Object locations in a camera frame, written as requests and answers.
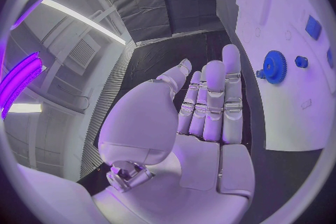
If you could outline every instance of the blue gear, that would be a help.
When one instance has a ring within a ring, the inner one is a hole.
[[[269,83],[281,83],[287,74],[287,63],[284,55],[276,50],[271,50],[265,57],[263,70]]]

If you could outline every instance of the air vent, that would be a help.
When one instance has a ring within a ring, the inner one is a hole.
[[[83,68],[86,68],[96,53],[97,50],[81,39],[71,50],[69,57]]]

